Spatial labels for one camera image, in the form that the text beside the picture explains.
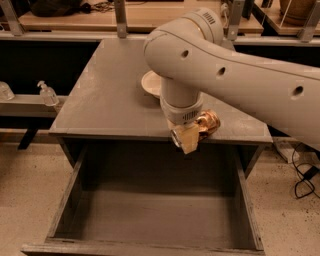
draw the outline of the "gray table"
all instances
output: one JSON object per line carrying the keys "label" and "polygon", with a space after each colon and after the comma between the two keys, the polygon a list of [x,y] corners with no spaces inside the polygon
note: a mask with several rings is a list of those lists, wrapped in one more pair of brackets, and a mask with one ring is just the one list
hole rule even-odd
{"label": "gray table", "polygon": [[[143,56],[144,37],[104,39],[71,91],[50,134],[57,136],[72,165],[87,140],[171,141],[158,99],[141,87],[150,70]],[[265,123],[205,95],[204,108],[221,120],[204,143],[237,145],[249,175],[272,138]]]}
{"label": "gray table", "polygon": [[143,39],[102,41],[56,118],[50,133],[74,171],[45,243],[22,251],[265,255],[243,166],[272,142],[267,126],[206,96],[221,128],[199,151],[176,151],[159,100],[140,86]]}

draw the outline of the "metal rod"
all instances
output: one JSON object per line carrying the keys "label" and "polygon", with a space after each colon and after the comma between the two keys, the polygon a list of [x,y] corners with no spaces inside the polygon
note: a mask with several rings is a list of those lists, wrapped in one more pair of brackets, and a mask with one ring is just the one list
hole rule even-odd
{"label": "metal rod", "polygon": [[17,14],[13,8],[10,0],[0,0],[0,6],[3,13],[8,21],[10,31],[15,36],[21,36],[24,34],[24,30],[20,25]]}
{"label": "metal rod", "polygon": [[309,13],[306,23],[300,32],[298,37],[302,42],[310,42],[313,38],[314,32],[320,20],[320,0],[317,0],[312,10]]}
{"label": "metal rod", "polygon": [[229,26],[227,30],[227,38],[229,40],[235,40],[238,36],[244,2],[245,0],[233,0],[229,16]]}
{"label": "metal rod", "polygon": [[127,17],[124,0],[115,0],[114,7],[116,12],[117,32],[119,38],[127,37]]}

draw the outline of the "metal frame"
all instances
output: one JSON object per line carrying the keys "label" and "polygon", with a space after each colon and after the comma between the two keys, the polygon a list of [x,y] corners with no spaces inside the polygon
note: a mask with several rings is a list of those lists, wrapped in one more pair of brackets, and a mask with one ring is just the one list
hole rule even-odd
{"label": "metal frame", "polygon": [[[287,46],[320,46],[320,38],[314,38],[314,29],[320,19],[320,0],[317,0],[310,16],[300,31],[299,37],[251,37],[238,36],[239,23],[243,11],[245,0],[234,0],[230,14],[229,27],[227,29],[227,39],[232,40],[234,45],[287,45]],[[71,42],[97,42],[105,38],[136,38],[143,35],[128,34],[127,20],[124,0],[115,1],[117,32],[79,32],[79,31],[59,31],[59,32],[25,32],[20,25],[15,10],[10,0],[0,0],[0,6],[8,20],[11,31],[2,31],[0,40],[42,40],[42,41],[71,41]]]}
{"label": "metal frame", "polygon": [[245,0],[233,0],[229,15],[229,25],[226,37],[235,40],[238,36],[239,24],[242,17]]}
{"label": "metal frame", "polygon": [[298,33],[298,38],[302,42],[310,42],[320,20],[320,0],[317,0],[312,7],[309,17],[303,29]]}
{"label": "metal frame", "polygon": [[21,36],[24,34],[24,29],[20,25],[16,12],[12,6],[10,0],[0,0],[0,6],[3,10],[4,15],[8,20],[10,31],[15,36]]}

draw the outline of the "circular port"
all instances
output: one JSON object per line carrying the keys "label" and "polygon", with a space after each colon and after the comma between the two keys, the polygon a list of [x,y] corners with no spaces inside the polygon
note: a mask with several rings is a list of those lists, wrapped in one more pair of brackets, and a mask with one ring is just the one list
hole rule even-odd
{"label": "circular port", "polygon": [[223,76],[225,72],[226,72],[226,68],[222,67],[218,70],[217,76]]}
{"label": "circular port", "polygon": [[182,57],[183,59],[187,58],[188,55],[189,55],[189,51],[188,51],[188,50],[185,50],[185,51],[183,51],[183,52],[181,53],[181,57]]}
{"label": "circular port", "polygon": [[302,94],[303,94],[303,87],[299,85],[293,90],[291,99],[296,100],[300,96],[302,96]]}

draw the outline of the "tabletop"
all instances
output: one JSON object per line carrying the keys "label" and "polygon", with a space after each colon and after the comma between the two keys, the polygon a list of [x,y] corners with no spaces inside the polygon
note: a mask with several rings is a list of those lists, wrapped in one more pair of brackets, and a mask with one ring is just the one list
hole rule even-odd
{"label": "tabletop", "polygon": [[[150,71],[143,56],[145,37],[101,41],[83,70],[50,133],[60,137],[168,140],[171,138],[159,99],[141,86]],[[267,125],[204,95],[204,109],[214,110],[221,127],[207,141],[271,143]]]}

